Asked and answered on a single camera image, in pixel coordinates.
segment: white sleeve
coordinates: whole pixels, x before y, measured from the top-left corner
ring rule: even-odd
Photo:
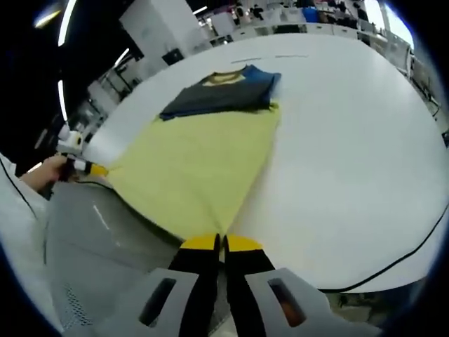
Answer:
[[[14,176],[15,166],[1,154],[0,160],[0,244],[25,293],[42,315],[62,331],[43,262],[47,201]],[[37,219],[13,184],[33,208]]]

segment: white table surface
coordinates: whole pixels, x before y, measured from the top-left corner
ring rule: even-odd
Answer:
[[[448,157],[413,87],[357,40],[282,34],[187,58],[140,84],[85,158],[108,165],[185,86],[252,58],[248,64],[282,73],[282,115],[273,155],[231,231],[258,240],[276,267],[320,289],[355,284],[412,251],[449,200]],[[353,292],[424,277],[448,213],[415,255]]]

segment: black cable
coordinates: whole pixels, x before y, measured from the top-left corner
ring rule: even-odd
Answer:
[[[5,171],[6,177],[8,178],[8,180],[10,181],[11,185],[14,186],[15,190],[18,192],[18,194],[20,194],[20,196],[22,197],[23,201],[28,205],[29,209],[31,210],[31,212],[33,213],[34,217],[36,218],[36,220],[38,220],[37,218],[37,214],[34,211],[34,209],[31,207],[31,205],[29,204],[28,200],[25,198],[25,196],[21,193],[21,191],[19,190],[19,188],[15,185],[15,183],[13,182],[13,179],[11,179],[11,177],[9,176],[8,170],[6,170],[5,165],[3,164],[3,161],[0,158],[0,163],[1,163],[1,167],[3,167],[3,171]]]
[[[421,249],[422,246],[424,246],[424,244],[426,243],[426,241],[428,240],[428,238],[430,238],[430,236],[432,235],[432,233],[434,232],[434,230],[436,229],[436,226],[438,226],[438,224],[441,222],[441,219],[443,219],[446,211],[448,210],[449,204],[446,205],[446,207],[444,208],[443,214],[441,214],[440,218],[438,219],[438,221],[436,221],[436,224],[432,227],[431,231],[429,232],[429,234],[424,238],[424,240],[418,245],[418,247],[416,247],[415,249],[413,249],[410,253],[407,253],[406,255],[398,258],[396,261],[394,261],[393,263],[390,263],[388,266],[386,266],[384,269],[376,272],[375,274],[367,277],[366,279],[364,279],[363,281],[360,281],[358,283],[353,284],[352,286],[347,286],[346,288],[341,288],[341,289],[319,289],[319,291],[322,291],[324,293],[344,293],[344,292],[348,292],[351,291],[352,289],[358,288],[361,285],[371,281],[372,279],[375,279],[376,277],[382,275],[384,272],[386,272],[387,270],[392,269],[395,265],[397,265],[398,263],[404,261],[406,258],[411,257],[413,254],[415,254],[417,251],[419,251]]]
[[[91,185],[98,185],[98,186],[101,186],[101,187],[103,187],[103,188],[105,188],[105,189],[107,189],[107,190],[109,190],[109,191],[115,192],[115,190],[114,190],[113,188],[111,188],[111,187],[109,187],[109,186],[106,186],[106,185],[104,185],[104,184],[102,184],[102,183],[97,183],[96,181],[77,181],[76,183],[77,183],[77,184],[91,184]]]

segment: window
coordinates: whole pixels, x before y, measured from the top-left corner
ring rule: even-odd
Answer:
[[[374,23],[377,29],[385,29],[384,18],[377,0],[365,0],[364,2],[369,21]]]
[[[400,17],[391,9],[390,6],[385,4],[385,10],[387,11],[387,17],[390,24],[390,31],[400,37],[402,40],[408,42],[413,48],[413,37],[407,25],[400,19]]]

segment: human hand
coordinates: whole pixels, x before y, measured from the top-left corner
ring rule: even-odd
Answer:
[[[40,167],[24,174],[20,179],[33,190],[39,192],[47,184],[59,180],[61,168],[66,162],[66,157],[57,154],[45,159]]]

